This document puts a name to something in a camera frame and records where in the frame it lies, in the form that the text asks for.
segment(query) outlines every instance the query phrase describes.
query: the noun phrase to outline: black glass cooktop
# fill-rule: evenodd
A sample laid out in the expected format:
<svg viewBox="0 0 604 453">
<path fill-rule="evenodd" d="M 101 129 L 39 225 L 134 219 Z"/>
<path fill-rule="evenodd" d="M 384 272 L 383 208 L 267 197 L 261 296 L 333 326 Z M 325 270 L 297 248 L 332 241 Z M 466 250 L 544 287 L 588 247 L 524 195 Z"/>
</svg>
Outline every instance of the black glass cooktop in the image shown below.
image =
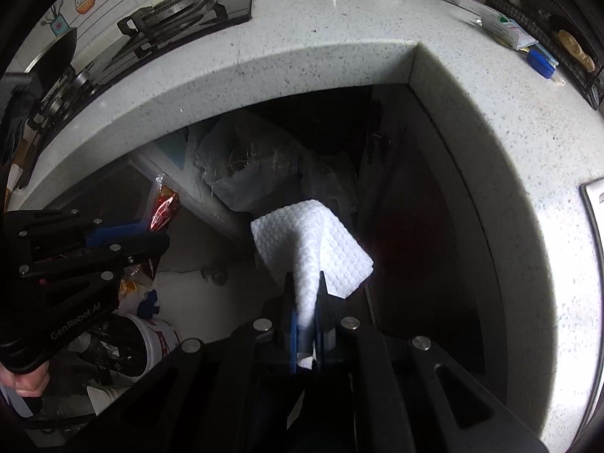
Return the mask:
<svg viewBox="0 0 604 453">
<path fill-rule="evenodd" d="M 105 90 L 174 48 L 249 21 L 251 9 L 252 0 L 199 0 L 192 8 L 164 20 L 150 35 L 125 35 L 91 63 L 95 92 Z"/>
</svg>

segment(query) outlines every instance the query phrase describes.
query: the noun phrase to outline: human hand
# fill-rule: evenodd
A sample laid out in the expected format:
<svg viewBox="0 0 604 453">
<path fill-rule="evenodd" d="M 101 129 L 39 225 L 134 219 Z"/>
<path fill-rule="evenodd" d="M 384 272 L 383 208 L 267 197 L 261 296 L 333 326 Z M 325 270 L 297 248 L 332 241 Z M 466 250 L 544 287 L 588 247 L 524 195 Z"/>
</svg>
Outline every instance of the human hand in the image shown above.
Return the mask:
<svg viewBox="0 0 604 453">
<path fill-rule="evenodd" d="M 39 397 L 49 380 L 48 361 L 27 374 L 14 374 L 0 364 L 0 382 L 6 387 L 14 388 L 17 395 L 22 397 Z"/>
</svg>

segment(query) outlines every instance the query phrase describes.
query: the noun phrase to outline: cabinet door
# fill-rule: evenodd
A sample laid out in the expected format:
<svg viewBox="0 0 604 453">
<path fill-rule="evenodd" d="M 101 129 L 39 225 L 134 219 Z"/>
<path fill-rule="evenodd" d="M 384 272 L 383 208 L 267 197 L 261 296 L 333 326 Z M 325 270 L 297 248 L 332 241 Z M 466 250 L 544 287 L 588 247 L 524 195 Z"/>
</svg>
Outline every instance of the cabinet door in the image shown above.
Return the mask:
<svg viewBox="0 0 604 453">
<path fill-rule="evenodd" d="M 359 172 L 359 233 L 386 334 L 425 334 L 500 400 L 507 387 L 501 295 L 488 242 L 454 158 L 407 86 L 376 87 L 389 149 Z"/>
</svg>

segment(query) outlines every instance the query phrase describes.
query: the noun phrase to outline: gas stove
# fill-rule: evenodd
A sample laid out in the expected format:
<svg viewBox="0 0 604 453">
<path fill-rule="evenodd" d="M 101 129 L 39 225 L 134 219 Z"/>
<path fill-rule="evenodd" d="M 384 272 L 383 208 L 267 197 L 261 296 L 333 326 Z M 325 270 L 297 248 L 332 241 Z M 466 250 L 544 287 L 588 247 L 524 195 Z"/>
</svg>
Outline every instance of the gas stove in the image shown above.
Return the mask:
<svg viewBox="0 0 604 453">
<path fill-rule="evenodd" d="M 39 153 L 96 96 L 163 54 L 207 34 L 250 20 L 252 0 L 163 0 L 117 23 L 124 34 L 76 75 L 73 68 L 32 111 L 33 152 L 19 187 L 29 182 Z"/>
<path fill-rule="evenodd" d="M 252 0 L 164 0 L 117 24 L 127 40 L 96 79 L 115 83 L 149 61 L 211 32 L 247 22 Z"/>
</svg>

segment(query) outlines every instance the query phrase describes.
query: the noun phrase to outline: metal screw head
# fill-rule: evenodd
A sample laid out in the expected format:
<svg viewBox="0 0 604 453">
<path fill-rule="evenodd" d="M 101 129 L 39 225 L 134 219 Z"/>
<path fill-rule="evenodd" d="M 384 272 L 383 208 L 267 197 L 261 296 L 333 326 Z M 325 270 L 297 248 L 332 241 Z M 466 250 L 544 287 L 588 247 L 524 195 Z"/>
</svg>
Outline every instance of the metal screw head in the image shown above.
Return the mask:
<svg viewBox="0 0 604 453">
<path fill-rule="evenodd" d="M 201 342 L 198 339 L 187 339 L 183 341 L 180 348 L 186 353 L 196 353 L 201 349 Z"/>
<path fill-rule="evenodd" d="M 361 326 L 361 322 L 359 322 L 359 319 L 353 316 L 345 316 L 342 320 L 340 320 L 340 325 L 347 330 L 356 330 Z"/>
<path fill-rule="evenodd" d="M 273 322 L 271 322 L 268 318 L 259 318 L 254 322 L 254 328 L 258 332 L 268 332 L 271 328 L 273 328 Z"/>
<path fill-rule="evenodd" d="M 427 337 L 424 337 L 423 335 L 418 335 L 417 337 L 413 337 L 413 340 L 411 341 L 411 343 L 413 344 L 413 347 L 416 347 L 417 349 L 421 349 L 422 351 L 427 351 L 428 349 L 430 349 L 430 346 L 432 345 L 432 341 L 430 339 L 428 339 Z"/>
</svg>

